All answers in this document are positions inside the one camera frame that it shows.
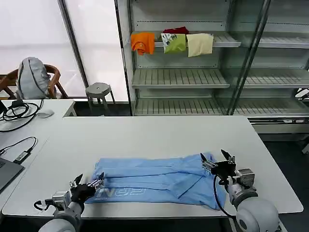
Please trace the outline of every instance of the white table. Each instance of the white table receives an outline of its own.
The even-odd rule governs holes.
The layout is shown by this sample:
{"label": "white table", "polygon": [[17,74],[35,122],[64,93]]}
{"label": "white table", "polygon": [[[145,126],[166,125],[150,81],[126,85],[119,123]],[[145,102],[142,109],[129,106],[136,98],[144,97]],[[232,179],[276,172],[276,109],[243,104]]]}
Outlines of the white table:
{"label": "white table", "polygon": [[[260,197],[279,213],[301,212],[303,206],[274,159],[243,116],[67,117],[44,145],[2,212],[11,216],[51,217],[39,212],[37,200],[68,190],[69,181],[90,176],[100,158],[172,158],[220,149],[236,156],[237,168],[255,172]],[[235,213],[228,197],[226,211]],[[87,204],[84,218],[221,217],[221,211],[175,203]]]}
{"label": "white table", "polygon": [[[11,100],[5,100],[2,102],[6,107],[10,106],[12,104]],[[33,102],[36,104],[40,104],[40,100],[24,100],[24,102]],[[31,155],[22,163],[22,165],[25,167],[25,169],[22,171],[22,173],[7,186],[3,192],[0,193],[0,211],[3,208],[6,201],[9,199],[11,193],[14,191],[15,187],[21,180],[22,176],[26,173],[27,169],[31,165],[31,163],[34,161],[36,155],[41,150],[43,145],[46,143],[50,131],[53,130],[53,127],[55,124],[57,124],[58,121],[61,121],[61,119],[64,116],[69,115],[76,115],[74,111],[74,100],[44,100],[42,111],[46,109],[50,109],[54,111],[54,115],[52,115],[49,118],[38,118],[35,117],[28,125],[12,132],[0,132],[0,148],[12,145],[24,138],[27,138],[29,136],[35,136],[38,139],[37,145],[34,147]],[[0,130],[7,130],[9,128],[15,128],[18,125],[20,125],[20,122],[16,123],[9,123],[7,125],[7,122],[0,122]],[[7,150],[6,153],[4,153],[1,158],[9,161],[14,161],[18,155],[20,155],[25,149],[28,149],[33,144],[33,140],[27,140],[24,141],[9,150]]]}

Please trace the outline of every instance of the folded shirt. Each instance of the folded shirt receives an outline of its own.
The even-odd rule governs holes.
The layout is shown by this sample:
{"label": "folded shirt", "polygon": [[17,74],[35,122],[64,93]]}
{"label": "folded shirt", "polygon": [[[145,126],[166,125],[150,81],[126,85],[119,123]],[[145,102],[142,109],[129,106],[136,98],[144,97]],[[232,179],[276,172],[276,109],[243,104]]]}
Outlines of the folded shirt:
{"label": "folded shirt", "polygon": [[155,50],[155,35],[150,32],[141,32],[131,35],[132,51],[137,50],[139,55],[153,54]]}
{"label": "folded shirt", "polygon": [[169,34],[161,33],[164,53],[176,53],[184,52],[185,46],[185,34]]}
{"label": "folded shirt", "polygon": [[171,34],[189,34],[189,31],[186,27],[181,28],[172,28],[172,29],[165,29],[163,33],[171,33]]}
{"label": "folded shirt", "polygon": [[[209,160],[210,153],[204,154]],[[202,167],[199,154],[172,159],[100,159],[92,179],[104,172],[104,186],[86,203],[148,202],[205,205],[219,210],[214,176]],[[217,183],[221,205],[226,193]]]}
{"label": "folded shirt", "polygon": [[211,54],[213,45],[213,35],[210,34],[191,34],[187,35],[189,57]]}

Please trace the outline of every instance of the red cloth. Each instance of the red cloth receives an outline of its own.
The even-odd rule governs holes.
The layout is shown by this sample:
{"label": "red cloth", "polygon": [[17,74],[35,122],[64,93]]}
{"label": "red cloth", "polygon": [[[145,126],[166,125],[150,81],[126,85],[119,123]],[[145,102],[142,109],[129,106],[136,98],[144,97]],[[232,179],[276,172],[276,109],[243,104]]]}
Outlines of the red cloth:
{"label": "red cloth", "polygon": [[173,29],[166,29],[163,33],[170,33],[170,34],[189,34],[189,31],[185,27],[181,28],[173,28]]}

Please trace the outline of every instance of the gray backpack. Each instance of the gray backpack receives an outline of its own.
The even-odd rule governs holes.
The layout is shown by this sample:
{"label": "gray backpack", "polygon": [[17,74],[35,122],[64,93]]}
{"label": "gray backpack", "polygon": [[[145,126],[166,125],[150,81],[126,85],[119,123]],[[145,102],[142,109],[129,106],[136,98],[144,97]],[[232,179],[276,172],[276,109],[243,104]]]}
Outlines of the gray backpack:
{"label": "gray backpack", "polygon": [[49,82],[50,75],[39,59],[28,57],[19,65],[16,85],[21,99],[48,98]]}

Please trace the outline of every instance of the beige towel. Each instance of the beige towel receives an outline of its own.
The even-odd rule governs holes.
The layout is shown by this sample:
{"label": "beige towel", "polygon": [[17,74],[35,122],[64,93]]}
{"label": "beige towel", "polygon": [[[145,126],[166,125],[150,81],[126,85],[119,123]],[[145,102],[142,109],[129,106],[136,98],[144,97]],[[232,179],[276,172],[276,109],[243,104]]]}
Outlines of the beige towel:
{"label": "beige towel", "polygon": [[212,53],[213,35],[210,34],[191,34],[187,35],[189,57],[196,57]]}

